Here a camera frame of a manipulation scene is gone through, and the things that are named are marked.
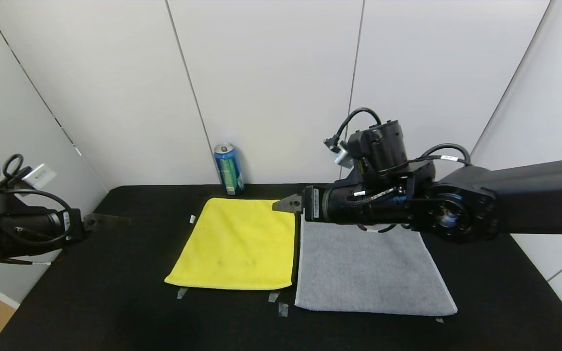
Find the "can lid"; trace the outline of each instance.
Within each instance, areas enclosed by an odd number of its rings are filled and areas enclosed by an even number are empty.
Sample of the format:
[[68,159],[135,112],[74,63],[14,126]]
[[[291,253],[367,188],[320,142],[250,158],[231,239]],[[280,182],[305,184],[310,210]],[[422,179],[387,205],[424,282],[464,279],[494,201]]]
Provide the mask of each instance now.
[[226,154],[230,153],[234,149],[234,146],[229,144],[228,142],[223,142],[222,144],[216,145],[214,147],[214,152],[217,154]]

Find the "white sticker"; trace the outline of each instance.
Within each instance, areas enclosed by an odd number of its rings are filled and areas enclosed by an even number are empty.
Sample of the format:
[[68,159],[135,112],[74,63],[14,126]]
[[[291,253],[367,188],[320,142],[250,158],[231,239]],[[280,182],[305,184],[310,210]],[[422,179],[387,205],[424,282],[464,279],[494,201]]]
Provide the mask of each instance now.
[[454,156],[448,156],[448,155],[442,155],[441,156],[442,160],[449,160],[449,161],[454,161],[457,162],[459,160],[459,157],[454,157]]
[[317,188],[314,188],[314,199],[312,200],[314,203],[314,218],[320,217],[320,191]]
[[41,164],[25,177],[23,177],[23,180],[36,189],[42,189],[57,175],[58,174],[55,173],[51,168],[49,168],[49,166],[47,166],[46,164]]
[[69,213],[63,213],[62,217],[64,217],[64,231],[68,231],[69,227],[71,227],[71,218],[69,217]]

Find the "cable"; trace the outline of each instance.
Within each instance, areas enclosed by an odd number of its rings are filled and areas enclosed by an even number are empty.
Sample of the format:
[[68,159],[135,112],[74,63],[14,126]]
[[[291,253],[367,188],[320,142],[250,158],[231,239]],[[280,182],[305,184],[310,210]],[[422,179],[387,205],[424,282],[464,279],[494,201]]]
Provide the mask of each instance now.
[[364,232],[385,233],[385,232],[390,231],[391,229],[394,229],[394,227],[396,227],[396,225],[395,225],[395,224],[390,224],[388,227],[386,227],[386,228],[384,228],[384,229],[381,229],[380,231],[375,231],[374,229],[368,229],[368,228],[366,228],[363,224],[357,224],[357,227],[358,227],[359,229],[361,229],[362,231],[364,231]]
[[423,156],[423,157],[415,158],[413,160],[409,160],[409,162],[420,162],[420,161],[428,161],[428,160],[446,160],[446,161],[459,162],[466,166],[473,166],[473,164],[471,164],[469,161],[464,160],[463,158],[448,156],[448,155]]
[[350,123],[350,120],[353,117],[355,117],[358,113],[369,113],[369,114],[372,115],[372,117],[374,117],[374,120],[377,122],[377,124],[381,124],[381,118],[379,118],[379,116],[377,116],[377,113],[372,111],[372,109],[368,109],[368,107],[360,107],[359,109],[356,109],[355,111],[352,111],[348,115],[348,117],[346,117],[344,122],[341,123],[340,128],[337,130],[337,133],[335,133],[335,135],[337,136],[337,139],[340,138],[342,132],[344,131],[344,128],[346,128],[346,126],[348,126],[348,123]]
[[357,200],[357,201],[353,201],[353,200],[346,200],[346,203],[350,206],[350,207],[362,207],[364,205],[370,204],[372,202],[374,202],[375,200],[390,194],[390,193],[394,193],[394,191],[396,191],[396,188],[391,188],[391,189],[387,189],[385,191],[381,191],[381,193],[378,193],[376,195],[372,195],[369,198],[364,198],[362,200]]
[[470,163],[471,166],[471,158],[470,158],[470,153],[468,153],[468,151],[460,146],[459,144],[452,144],[450,142],[444,143],[444,144],[439,144],[439,145],[435,145],[433,147],[431,147],[430,149],[426,150],[422,156],[418,157],[418,158],[424,158],[426,156],[429,156],[430,154],[434,153],[437,150],[443,150],[443,149],[455,149],[455,150],[459,150],[460,153],[462,153],[463,158]]
[[[19,162],[16,165],[16,168],[14,169],[13,173],[10,174],[10,173],[8,173],[7,169],[8,169],[8,167],[10,167],[10,164],[16,159],[18,159]],[[2,182],[0,182],[0,193],[1,194],[41,195],[41,196],[50,198],[51,200],[60,204],[60,206],[64,207],[64,210],[67,211],[67,213],[69,213],[69,217],[72,217],[73,209],[71,209],[69,204],[67,204],[64,200],[62,200],[62,198],[59,198],[58,196],[55,196],[54,194],[47,193],[45,191],[35,190],[35,189],[10,190],[10,189],[7,189],[5,187],[5,185],[7,185],[8,182],[10,180],[12,180],[13,178],[19,179],[18,178],[18,172],[20,171],[20,167],[22,166],[22,163],[23,163],[23,156],[21,154],[14,154],[11,157],[9,157],[8,160],[6,160],[6,162],[4,163],[3,171],[2,171],[2,173],[4,174],[4,177],[6,179],[3,180]],[[69,236],[69,234],[71,234],[73,232],[74,226],[75,226],[75,222],[71,221],[71,224],[69,225],[69,227],[64,231],[64,233],[60,234],[58,237],[54,237],[54,238],[51,238],[49,240],[37,241],[37,240],[28,240],[27,238],[24,238],[21,235],[19,235],[19,233],[28,232],[28,233],[32,233],[34,235],[39,234],[41,236],[44,236],[44,234],[40,234],[40,233],[37,233],[35,231],[31,231],[30,229],[22,228],[22,227],[15,227],[12,231],[8,231],[6,229],[6,226],[4,226],[2,220],[0,219],[0,227],[2,227],[2,229],[4,229],[5,233],[7,233],[10,237],[12,237],[17,242],[20,242],[20,243],[25,244],[25,245],[30,245],[30,246],[46,246],[46,245],[55,244],[56,242],[58,242],[58,241],[62,240],[63,238]]]
[[[16,168],[12,172],[14,175],[11,175],[7,172],[7,168],[10,167],[10,164],[12,163],[12,161],[16,160],[17,158],[18,158],[19,162],[16,164]],[[23,160],[25,160],[25,159],[23,158],[23,155],[21,155],[21,154],[14,154],[14,155],[10,156],[6,160],[6,163],[4,163],[4,169],[2,171],[3,174],[4,174],[4,177],[6,177],[6,179],[17,178],[16,176],[19,173],[20,167],[23,165]]]

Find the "microfiber cloth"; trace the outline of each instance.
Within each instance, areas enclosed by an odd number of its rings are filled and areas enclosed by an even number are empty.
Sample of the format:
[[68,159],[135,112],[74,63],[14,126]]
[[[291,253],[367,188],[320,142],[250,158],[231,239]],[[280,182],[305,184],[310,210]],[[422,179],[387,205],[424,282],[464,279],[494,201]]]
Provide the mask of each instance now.
[[292,284],[294,214],[274,200],[211,198],[164,280],[183,287],[272,290]]
[[401,227],[369,233],[304,219],[295,304],[314,311],[457,313],[419,233]]

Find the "yellow towel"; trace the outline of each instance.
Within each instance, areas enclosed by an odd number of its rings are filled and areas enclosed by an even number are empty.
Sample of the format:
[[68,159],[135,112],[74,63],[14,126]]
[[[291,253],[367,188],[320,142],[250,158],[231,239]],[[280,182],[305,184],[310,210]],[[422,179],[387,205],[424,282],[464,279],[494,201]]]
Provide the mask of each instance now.
[[272,290],[292,284],[294,214],[274,200],[211,198],[172,272],[185,287]]

